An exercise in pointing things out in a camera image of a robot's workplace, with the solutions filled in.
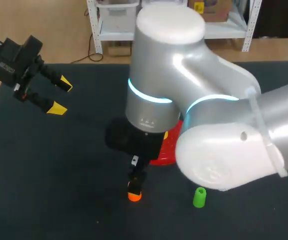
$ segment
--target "black tabletop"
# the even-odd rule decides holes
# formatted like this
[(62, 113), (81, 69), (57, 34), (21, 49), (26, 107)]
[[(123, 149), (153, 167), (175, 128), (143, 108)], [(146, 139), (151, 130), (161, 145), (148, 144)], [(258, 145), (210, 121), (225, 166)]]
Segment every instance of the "black tabletop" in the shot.
[[(240, 63), (266, 92), (288, 84), (288, 62)], [(127, 199), (130, 156), (108, 149), (105, 125), (124, 114), (128, 65), (55, 64), (69, 94), (41, 76), (33, 87), (66, 106), (43, 114), (0, 87), (0, 240), (218, 240), (288, 237), (288, 177), (220, 192), (176, 165), (150, 166), (143, 197)]]

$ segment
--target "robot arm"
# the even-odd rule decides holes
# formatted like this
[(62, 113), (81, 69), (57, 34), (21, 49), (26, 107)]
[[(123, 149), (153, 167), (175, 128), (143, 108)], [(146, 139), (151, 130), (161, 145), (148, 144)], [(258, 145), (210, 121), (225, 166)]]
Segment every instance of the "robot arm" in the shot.
[(110, 125), (106, 142), (155, 159), (161, 141), (154, 150), (146, 142), (182, 114), (176, 161), (193, 182), (227, 190), (287, 176), (288, 86), (260, 94), (255, 77), (209, 50), (204, 34), (204, 20), (187, 7), (165, 3), (139, 12), (126, 106), (131, 124), (115, 135), (118, 124)]
[(44, 65), (39, 55), (42, 46), (42, 42), (33, 36), (24, 45), (18, 45), (9, 38), (5, 42), (0, 41), (0, 81), (14, 88), (14, 97), (19, 101), (28, 100), (45, 113), (62, 115), (67, 110), (65, 107), (40, 97), (29, 88), (30, 81), (38, 73), (66, 92), (73, 87), (64, 76)]

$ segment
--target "cable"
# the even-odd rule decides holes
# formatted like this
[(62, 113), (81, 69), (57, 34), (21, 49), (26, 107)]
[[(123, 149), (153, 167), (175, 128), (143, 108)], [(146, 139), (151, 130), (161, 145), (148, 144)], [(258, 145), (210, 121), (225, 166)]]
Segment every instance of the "cable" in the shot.
[[(101, 53), (92, 53), (92, 54), (90, 53), (90, 50), (91, 50), (90, 47), (91, 47), (92, 37), (93, 37), (93, 34), (90, 34), (89, 44), (88, 44), (88, 55), (85, 56), (85, 57), (83, 57), (83, 58), (81, 58), (81, 59), (78, 59), (78, 60), (76, 60), (76, 61), (72, 61), (71, 64), (78, 63), (78, 62), (80, 62), (80, 61), (82, 61), (82, 60), (84, 60), (84, 59), (86, 59), (86, 58), (89, 58), (89, 60), (90, 60), (90, 61), (93, 61), (93, 62), (100, 62), (100, 61), (104, 58), (104, 56), (103, 56)], [(95, 55), (99, 55), (99, 56), (100, 56), (100, 59), (95, 60), (95, 59), (92, 59), (92, 58), (91, 58), (92, 56), (95, 56)]]

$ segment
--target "green bottle cap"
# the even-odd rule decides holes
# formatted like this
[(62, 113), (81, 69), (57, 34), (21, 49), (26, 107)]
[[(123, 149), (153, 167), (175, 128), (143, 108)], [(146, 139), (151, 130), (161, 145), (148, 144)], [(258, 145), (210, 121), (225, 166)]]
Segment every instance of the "green bottle cap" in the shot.
[(205, 206), (205, 200), (206, 200), (206, 189), (203, 187), (198, 187), (194, 195), (193, 205), (196, 208), (202, 208)]

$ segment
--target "metal shelf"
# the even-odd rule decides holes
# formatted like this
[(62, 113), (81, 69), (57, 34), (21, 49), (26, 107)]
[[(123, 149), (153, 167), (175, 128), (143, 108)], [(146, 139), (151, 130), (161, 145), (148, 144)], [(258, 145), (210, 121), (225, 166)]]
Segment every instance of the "metal shelf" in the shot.
[[(102, 54), (101, 41), (132, 41), (134, 34), (132, 32), (108, 32), (105, 30), (105, 24), (98, 20), (96, 0), (87, 0), (88, 12), (92, 26), (94, 43), (96, 52)], [(238, 7), (233, 4), (229, 13), (227, 22), (207, 22), (206, 23), (206, 39), (239, 39), (245, 38), (243, 52), (249, 50), (253, 32), (255, 29), (259, 9), (262, 0), (250, 0), (249, 21), (246, 24), (242, 14), (242, 9), (245, 8), (247, 0), (235, 0)]]
[(242, 39), (247, 31), (246, 22), (233, 4), (226, 22), (207, 22), (206, 39)]
[(100, 41), (132, 41), (134, 39), (133, 32), (109, 32), (105, 30), (105, 23), (99, 19), (99, 39)]

